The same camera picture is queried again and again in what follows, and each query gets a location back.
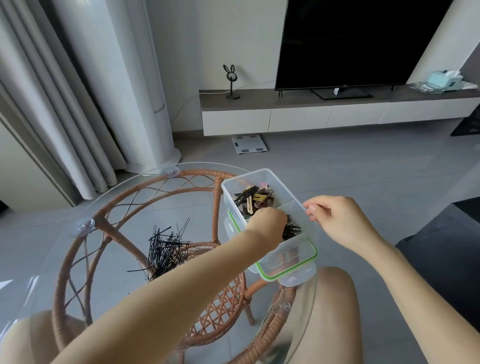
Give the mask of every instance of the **forearm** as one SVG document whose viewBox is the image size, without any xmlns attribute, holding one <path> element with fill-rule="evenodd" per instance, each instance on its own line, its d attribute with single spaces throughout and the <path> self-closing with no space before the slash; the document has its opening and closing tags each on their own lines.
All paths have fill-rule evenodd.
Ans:
<svg viewBox="0 0 480 364">
<path fill-rule="evenodd" d="M 480 334 L 396 248 L 381 242 L 364 257 L 384 279 L 430 364 L 480 362 Z"/>
<path fill-rule="evenodd" d="M 262 243 L 244 231 L 142 286 L 102 315 L 54 363 L 163 362 L 215 295 L 268 252 Z"/>
</svg>

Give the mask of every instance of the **rattan table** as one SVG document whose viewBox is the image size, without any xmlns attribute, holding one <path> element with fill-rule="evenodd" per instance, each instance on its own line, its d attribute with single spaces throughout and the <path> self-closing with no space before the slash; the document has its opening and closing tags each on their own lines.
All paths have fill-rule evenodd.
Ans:
<svg viewBox="0 0 480 364">
<path fill-rule="evenodd" d="M 178 174 L 173 178 L 164 170 L 132 177 L 86 209 L 82 219 L 92 219 L 94 227 L 90 229 L 87 224 L 83 234 L 73 240 L 55 289 L 52 320 L 60 350 L 74 339 L 66 325 L 70 304 L 80 307 L 88 326 L 108 306 L 145 284 L 144 271 L 131 270 L 152 270 L 147 258 L 147 237 L 154 224 L 163 228 L 173 225 L 172 219 L 176 219 L 176 224 L 182 226 L 190 219 L 186 232 L 190 231 L 188 240 L 192 244 L 188 254 L 192 258 L 228 240 L 220 185 L 224 179 L 247 171 L 202 162 L 180 163 L 177 167 Z M 79 269 L 83 269 L 83 279 L 79 278 Z M 102 287 L 96 289 L 97 282 Z M 277 282 L 267 283 L 249 271 L 242 272 L 205 308 L 169 362 L 196 363 L 195 355 L 185 357 L 189 348 L 215 345 L 223 339 L 229 345 L 230 359 L 213 350 L 206 362 L 253 364 L 263 358 L 269 363 L 284 363 L 292 357 L 306 329 L 314 290 L 311 281 L 299 287 L 284 287 Z M 251 307 L 256 301 L 259 303 L 254 314 Z M 236 346 L 231 345 L 233 338 L 225 341 L 224 336 L 229 333 L 235 333 Z M 239 340 L 245 345 L 239 347 Z"/>
</svg>

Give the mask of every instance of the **person's left hand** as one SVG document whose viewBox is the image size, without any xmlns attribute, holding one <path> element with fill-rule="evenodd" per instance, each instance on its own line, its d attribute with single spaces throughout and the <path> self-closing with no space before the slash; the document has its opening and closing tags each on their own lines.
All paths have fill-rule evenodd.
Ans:
<svg viewBox="0 0 480 364">
<path fill-rule="evenodd" d="M 287 224 L 287 215 L 273 207 L 259 209 L 248 220 L 245 230 L 257 233 L 269 251 L 274 250 L 282 242 L 282 234 Z"/>
</svg>

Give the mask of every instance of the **person's right arm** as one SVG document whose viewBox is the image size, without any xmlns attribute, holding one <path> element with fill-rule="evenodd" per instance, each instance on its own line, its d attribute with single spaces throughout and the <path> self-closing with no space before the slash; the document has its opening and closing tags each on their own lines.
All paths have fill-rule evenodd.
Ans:
<svg viewBox="0 0 480 364">
<path fill-rule="evenodd" d="M 480 333 L 379 235 L 352 198 L 317 196 L 303 205 L 310 220 L 384 279 L 429 364 L 480 363 Z"/>
</svg>

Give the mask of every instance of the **person's left arm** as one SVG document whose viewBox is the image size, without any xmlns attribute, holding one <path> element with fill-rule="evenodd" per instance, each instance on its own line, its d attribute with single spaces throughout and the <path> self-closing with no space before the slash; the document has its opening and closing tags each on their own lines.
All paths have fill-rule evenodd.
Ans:
<svg viewBox="0 0 480 364">
<path fill-rule="evenodd" d="M 245 231 L 154 281 L 104 313 L 52 364 L 162 363 L 201 312 L 235 277 L 275 249 L 287 222 L 258 210 Z"/>
</svg>

